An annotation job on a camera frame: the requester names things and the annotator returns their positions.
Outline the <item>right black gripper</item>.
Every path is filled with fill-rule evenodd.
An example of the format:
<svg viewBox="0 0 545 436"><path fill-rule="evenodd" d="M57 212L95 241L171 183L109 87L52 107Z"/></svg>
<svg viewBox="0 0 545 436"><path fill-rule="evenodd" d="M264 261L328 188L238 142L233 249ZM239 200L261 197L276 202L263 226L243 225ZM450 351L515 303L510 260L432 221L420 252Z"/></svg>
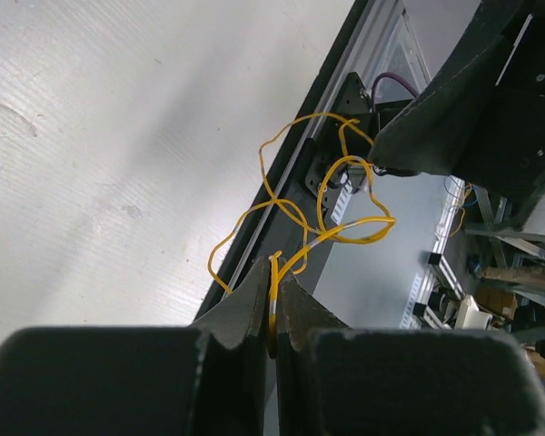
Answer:
<svg viewBox="0 0 545 436"><path fill-rule="evenodd" d="M545 200L545 1L482 1L424 91L377 134L379 167Z"/></svg>

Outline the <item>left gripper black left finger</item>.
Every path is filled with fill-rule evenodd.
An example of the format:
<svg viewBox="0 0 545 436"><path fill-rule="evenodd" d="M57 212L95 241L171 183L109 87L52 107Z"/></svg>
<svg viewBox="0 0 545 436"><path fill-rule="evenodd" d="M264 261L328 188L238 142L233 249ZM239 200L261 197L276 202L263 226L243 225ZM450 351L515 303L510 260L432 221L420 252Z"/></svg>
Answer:
<svg viewBox="0 0 545 436"><path fill-rule="evenodd" d="M271 266L186 327L35 327L0 346L0 435L259 435Z"/></svg>

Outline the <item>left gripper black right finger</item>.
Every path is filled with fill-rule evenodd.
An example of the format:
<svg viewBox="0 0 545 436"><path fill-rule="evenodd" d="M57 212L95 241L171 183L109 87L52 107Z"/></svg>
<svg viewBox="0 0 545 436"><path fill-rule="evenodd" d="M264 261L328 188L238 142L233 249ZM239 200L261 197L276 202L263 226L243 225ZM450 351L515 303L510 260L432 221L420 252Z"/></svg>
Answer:
<svg viewBox="0 0 545 436"><path fill-rule="evenodd" d="M545 392L507 333L353 329L291 275L276 315L283 435L545 435Z"/></svg>

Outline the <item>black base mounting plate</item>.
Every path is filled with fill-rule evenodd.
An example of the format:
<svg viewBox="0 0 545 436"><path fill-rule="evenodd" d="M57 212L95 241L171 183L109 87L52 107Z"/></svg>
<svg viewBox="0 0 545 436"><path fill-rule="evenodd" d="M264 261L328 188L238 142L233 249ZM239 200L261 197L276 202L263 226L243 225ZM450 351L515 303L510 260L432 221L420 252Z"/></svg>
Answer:
<svg viewBox="0 0 545 436"><path fill-rule="evenodd" d="M327 57L322 63L300 115L321 110L339 114L362 113L369 109L370 81L381 65L388 65L404 41L413 33L400 1L356 1L347 14ZM315 189L321 180L317 164L328 163L338 154L336 140L324 118L305 119L289 129L272 166L266 170L266 183L255 196L255 212L229 245L223 264L210 286L198 315L209 312L225 295L224 286L235 287L249 272L253 262L270 252L282 251L286 257L302 247L301 228L278 207L270 205L272 193L296 203L307 220L314 215Z"/></svg>

